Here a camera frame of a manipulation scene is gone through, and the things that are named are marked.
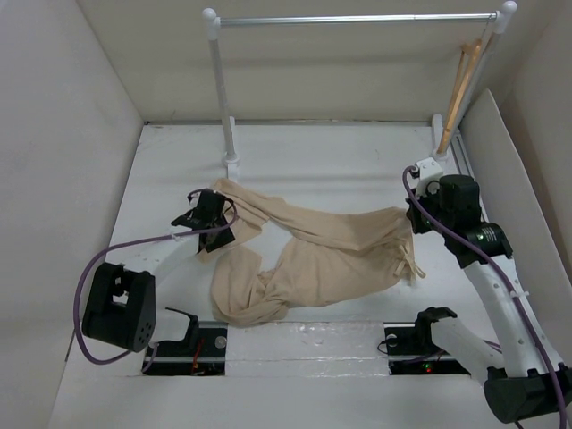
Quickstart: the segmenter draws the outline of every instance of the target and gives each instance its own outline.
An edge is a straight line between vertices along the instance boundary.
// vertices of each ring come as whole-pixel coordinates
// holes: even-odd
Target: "white pole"
[[[457,116],[455,118],[455,122],[453,123],[453,128],[451,129],[451,131],[454,131],[458,128],[461,120],[463,119],[463,116],[465,116],[465,113],[466,113],[467,108],[468,108],[468,104],[470,103],[471,98],[473,96],[473,93],[475,92],[476,85],[477,85],[478,81],[480,80],[481,75],[483,74],[484,66],[487,64],[487,62],[489,61],[491,56],[494,54],[494,50],[499,43],[499,39],[501,38],[501,35],[507,29],[507,26],[509,25],[510,19],[512,18],[512,15],[516,11],[517,11],[517,3],[513,2],[513,1],[508,1],[508,2],[504,2],[502,4],[502,6],[500,7],[500,11],[497,12],[497,20],[494,23],[494,28],[492,29],[491,37],[489,38],[489,41],[487,42],[486,48],[484,49],[483,54],[481,55],[481,59],[479,60],[478,65],[476,66],[475,72],[473,73],[473,77],[468,84],[467,91],[465,91],[465,95],[463,96],[463,99],[461,101],[461,104],[460,104],[460,107],[459,107],[459,110],[458,110]],[[449,147],[452,135],[453,135],[453,132],[449,136],[446,147]],[[446,151],[447,151],[447,148],[445,148],[442,151],[438,151],[437,153],[438,154],[439,153],[444,154]]]
[[[206,34],[208,37],[208,45],[211,51],[211,59],[213,61],[214,81],[216,82],[216,95],[218,96],[218,108],[221,113],[223,122],[224,144],[226,154],[224,163],[237,164],[239,155],[234,147],[234,139],[232,136],[232,123],[234,122],[229,113],[229,103],[226,98],[226,89],[224,87],[223,63],[221,61],[221,51],[218,46],[218,31],[221,28],[221,19],[216,16],[213,9],[205,9],[203,11],[203,19],[206,23]]]

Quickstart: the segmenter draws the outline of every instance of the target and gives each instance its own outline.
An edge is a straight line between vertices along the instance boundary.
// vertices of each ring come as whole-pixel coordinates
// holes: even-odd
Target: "wooden hanger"
[[[455,86],[453,87],[453,94],[451,95],[449,110],[447,112],[447,120],[445,121],[445,127],[443,128],[441,142],[437,149],[438,154],[443,154],[447,150],[450,134],[452,133],[452,128],[455,124],[455,119],[457,118],[461,101],[463,101],[463,96],[467,92],[468,84],[471,81],[473,73],[475,73],[475,68],[478,64],[482,47],[483,41],[480,38],[475,40],[472,46],[465,44],[461,47],[461,58],[458,63],[457,77],[455,78]],[[466,55],[470,55],[470,57],[468,59],[465,73],[463,73]]]

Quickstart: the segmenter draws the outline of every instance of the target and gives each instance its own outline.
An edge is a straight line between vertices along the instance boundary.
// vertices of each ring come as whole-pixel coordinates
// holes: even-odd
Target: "red wire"
[[[205,343],[205,339],[201,338],[200,342],[198,343],[197,352],[195,353],[195,357],[193,358],[193,367],[190,369],[190,373],[194,374],[195,369],[197,368],[197,358],[200,350],[203,348],[203,344]]]

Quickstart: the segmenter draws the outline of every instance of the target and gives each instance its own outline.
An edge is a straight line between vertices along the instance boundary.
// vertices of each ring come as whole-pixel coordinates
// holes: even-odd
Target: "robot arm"
[[[449,352],[484,386],[493,414],[503,423],[558,411],[561,404],[554,394],[552,375],[568,404],[572,370],[547,340],[528,303],[502,228],[483,222],[478,184],[469,176],[444,176],[432,158],[416,163],[413,175],[419,179],[415,195],[408,190],[413,232],[443,232],[446,248],[483,301],[502,354],[485,345],[450,310],[438,312],[439,316],[434,316],[434,309],[420,313],[417,336]],[[511,290],[495,265],[508,277]]]
[[[170,321],[173,315],[165,318],[163,312],[157,319],[156,286],[183,260],[197,252],[197,244],[198,251],[210,252],[233,241],[229,227],[237,219],[234,203],[210,189],[191,192],[189,202],[199,192],[197,206],[172,221],[175,230],[171,234],[119,245],[125,247],[153,241],[122,264],[105,262],[96,269],[81,324],[85,336],[134,352],[143,350],[152,339],[155,342],[179,336],[162,328],[165,325],[162,321]],[[227,203],[234,207],[231,223],[224,217]],[[79,305],[77,307],[74,311],[79,313]]]

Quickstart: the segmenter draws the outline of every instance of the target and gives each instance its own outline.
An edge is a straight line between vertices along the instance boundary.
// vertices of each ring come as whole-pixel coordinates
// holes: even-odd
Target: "white table surface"
[[[401,172],[429,156],[432,148],[431,128],[415,124],[243,125],[238,134],[240,184],[284,197],[294,205],[334,213],[405,207]],[[163,232],[186,211],[191,190],[225,175],[222,157],[220,126],[146,126],[113,243]],[[454,157],[445,170],[457,172]],[[269,269],[289,239],[288,232],[269,223],[248,246],[263,255],[262,268]],[[442,238],[436,233],[415,236],[415,251],[417,263],[427,273],[425,279],[401,282],[384,292],[325,308],[295,308],[285,322],[310,327],[331,322],[333,331],[329,332],[335,333],[335,326],[348,323],[371,327],[380,322],[413,321],[427,307],[445,306],[456,311],[476,334],[493,340],[484,307]],[[117,263],[135,252],[117,251],[108,260]],[[214,266],[189,257],[158,289],[158,305],[212,319],[209,286]],[[139,372],[142,354],[111,366],[92,366],[74,344],[50,427],[504,427],[489,411],[481,387],[467,376],[387,376],[385,359],[376,361],[378,372],[371,370],[369,362],[365,372],[364,366],[355,370],[343,366],[325,373],[319,364],[324,356],[308,351],[292,326],[269,324],[253,332],[229,328],[227,354],[240,364],[225,377],[203,379],[143,376]],[[291,344],[288,359],[262,359],[272,364],[263,362],[266,366],[256,369],[275,336],[282,338],[285,332],[290,332],[290,337],[284,337],[284,343]],[[360,332],[357,339],[374,348],[375,332],[370,328]],[[100,357],[119,351],[96,341],[88,345]],[[360,348],[353,354],[352,348],[346,351],[332,352],[332,356],[372,356]],[[301,366],[292,365],[297,359],[315,359],[315,365],[302,371]]]

